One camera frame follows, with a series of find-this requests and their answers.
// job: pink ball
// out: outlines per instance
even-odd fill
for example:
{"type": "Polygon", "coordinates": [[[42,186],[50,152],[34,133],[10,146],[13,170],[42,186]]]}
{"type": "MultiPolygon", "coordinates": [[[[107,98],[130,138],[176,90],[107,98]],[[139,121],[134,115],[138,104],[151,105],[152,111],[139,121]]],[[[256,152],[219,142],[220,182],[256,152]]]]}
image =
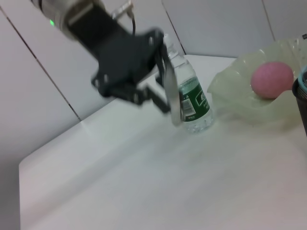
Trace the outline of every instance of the pink ball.
{"type": "Polygon", "coordinates": [[[282,62],[268,62],[254,72],[250,85],[259,97],[276,99],[292,88],[293,81],[291,67],[282,62]]]}

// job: white wall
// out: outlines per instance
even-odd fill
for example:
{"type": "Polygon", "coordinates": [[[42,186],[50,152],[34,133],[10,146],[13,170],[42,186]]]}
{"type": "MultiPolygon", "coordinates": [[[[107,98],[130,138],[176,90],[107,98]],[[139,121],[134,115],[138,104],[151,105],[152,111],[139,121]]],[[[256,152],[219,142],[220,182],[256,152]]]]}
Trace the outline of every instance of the white wall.
{"type": "Polygon", "coordinates": [[[0,229],[19,229],[18,165],[79,120],[0,11],[0,229]]]}
{"type": "Polygon", "coordinates": [[[306,0],[264,0],[275,38],[307,34],[306,0]]]}
{"type": "Polygon", "coordinates": [[[187,54],[237,57],[273,42],[261,0],[163,0],[187,54]]]}
{"type": "MultiPolygon", "coordinates": [[[[111,12],[126,0],[103,0],[111,12]]],[[[169,33],[178,49],[179,41],[160,0],[134,0],[137,31],[161,27],[169,33]]],[[[68,40],[30,0],[0,0],[0,6],[41,61],[61,92],[81,119],[100,109],[108,101],[91,86],[98,69],[97,61],[77,42],[68,40]]],[[[122,20],[128,29],[128,19],[122,20]]]]}

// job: plastic bottle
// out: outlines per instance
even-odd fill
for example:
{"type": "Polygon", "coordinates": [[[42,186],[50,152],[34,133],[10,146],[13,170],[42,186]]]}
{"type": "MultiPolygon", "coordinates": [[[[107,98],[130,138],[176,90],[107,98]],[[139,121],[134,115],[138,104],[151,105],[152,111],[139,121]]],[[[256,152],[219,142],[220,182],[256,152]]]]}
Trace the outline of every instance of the plastic bottle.
{"type": "Polygon", "coordinates": [[[164,43],[175,68],[178,88],[183,94],[184,127],[191,133],[204,131],[213,124],[214,117],[196,73],[189,61],[176,51],[167,34],[164,43]]]}

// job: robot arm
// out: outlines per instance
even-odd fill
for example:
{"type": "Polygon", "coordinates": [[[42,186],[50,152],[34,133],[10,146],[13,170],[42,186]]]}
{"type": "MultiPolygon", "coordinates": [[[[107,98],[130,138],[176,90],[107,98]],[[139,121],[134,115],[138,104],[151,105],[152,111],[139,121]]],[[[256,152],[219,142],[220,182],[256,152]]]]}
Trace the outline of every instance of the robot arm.
{"type": "Polygon", "coordinates": [[[116,21],[125,13],[134,20],[131,2],[110,16],[100,0],[31,1],[68,38],[78,40],[98,60],[99,70],[92,85],[103,97],[113,96],[136,105],[152,100],[163,113],[171,114],[175,126],[181,124],[177,79],[163,43],[163,32],[154,29],[134,35],[116,21]],[[137,88],[155,65],[167,102],[149,87],[137,88]]]}

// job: white table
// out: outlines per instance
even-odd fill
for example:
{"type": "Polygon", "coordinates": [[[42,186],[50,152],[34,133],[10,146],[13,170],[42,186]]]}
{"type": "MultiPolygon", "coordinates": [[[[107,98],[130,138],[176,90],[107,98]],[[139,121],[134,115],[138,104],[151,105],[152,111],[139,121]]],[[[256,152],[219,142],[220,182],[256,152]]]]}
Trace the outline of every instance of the white table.
{"type": "MultiPolygon", "coordinates": [[[[232,62],[187,57],[204,89],[232,62]]],[[[299,119],[190,135],[114,101],[20,164],[21,229],[305,230],[306,141],[299,119]]]]}

